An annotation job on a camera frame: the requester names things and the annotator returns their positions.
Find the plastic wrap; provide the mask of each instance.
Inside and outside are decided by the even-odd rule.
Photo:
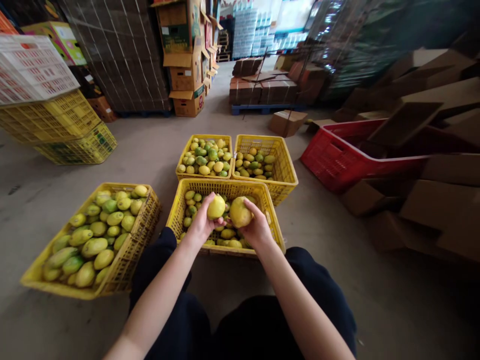
[[[146,1],[60,0],[59,3],[113,110],[171,109],[162,49],[152,31]]]
[[[332,75],[323,100],[369,86],[409,51],[447,48],[475,10],[475,0],[323,1],[308,34],[317,48],[311,60]]]

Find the blue pallet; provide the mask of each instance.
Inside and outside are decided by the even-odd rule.
[[[270,114],[270,110],[272,109],[293,109],[294,111],[303,111],[305,110],[306,106],[303,104],[275,104],[275,105],[232,105],[231,106],[231,114],[232,115],[240,115],[240,110],[245,109],[260,109],[262,115]]]
[[[163,115],[166,118],[172,116],[172,112],[168,110],[155,110],[155,111],[117,111],[118,116],[121,118],[129,118],[130,116],[140,115],[142,118],[148,118],[150,115]]]

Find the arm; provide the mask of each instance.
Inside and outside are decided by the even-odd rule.
[[[204,199],[187,234],[136,303],[104,360],[140,360],[147,355],[177,302],[200,248],[214,228],[226,224],[222,217],[216,221],[207,219],[214,197],[212,192]]]
[[[255,249],[305,359],[355,359],[275,243],[265,215],[249,200],[245,200],[245,205],[254,219],[240,231]]]

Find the concrete floor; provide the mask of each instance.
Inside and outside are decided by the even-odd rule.
[[[272,135],[269,115],[230,115],[232,68],[232,62],[221,64],[196,118],[109,124],[118,148],[101,165],[55,166],[0,133],[3,359],[98,359],[112,345],[126,319],[126,295],[79,301],[24,288],[19,279],[99,183],[151,184],[163,204],[160,230],[177,188],[179,153],[191,134]],[[322,118],[318,111],[309,114]],[[358,358],[465,359],[473,351],[474,332],[457,314],[437,265],[423,257],[375,252],[362,222],[300,162],[311,138],[305,129],[286,139],[299,185],[277,216],[287,247],[306,248],[343,289],[358,325]],[[8,195],[15,186],[18,191]],[[192,272],[188,290],[204,305],[213,328],[247,297],[272,293],[260,264],[241,258],[199,257]]]

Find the fruit in crate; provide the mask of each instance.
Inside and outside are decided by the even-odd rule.
[[[98,191],[83,212],[70,218],[69,233],[52,243],[51,255],[42,266],[43,280],[77,288],[99,286],[132,231],[147,195],[148,188],[143,185],[132,191]]]
[[[198,213],[197,209],[200,208],[207,195],[208,193],[201,194],[194,190],[188,190],[185,192],[184,217],[182,221],[183,232],[179,236],[180,241],[187,234],[192,221],[195,220],[195,216]],[[231,220],[233,224],[227,222],[226,226],[216,227],[207,242],[205,242],[206,245],[223,246],[235,249],[252,248],[250,244],[245,241],[243,234],[237,229],[248,225],[253,218],[252,213],[243,202],[245,199],[249,199],[252,203],[257,204],[257,200],[250,195],[239,196],[232,199],[229,199],[228,196],[224,194],[217,194],[215,196],[208,206],[207,217],[211,220],[223,217],[225,220]]]
[[[247,152],[236,154],[236,176],[274,181],[275,156],[266,154],[263,150],[251,147]]]
[[[183,154],[176,171],[181,174],[200,174],[226,178],[229,175],[232,153],[224,139],[217,141],[194,137],[190,151]]]

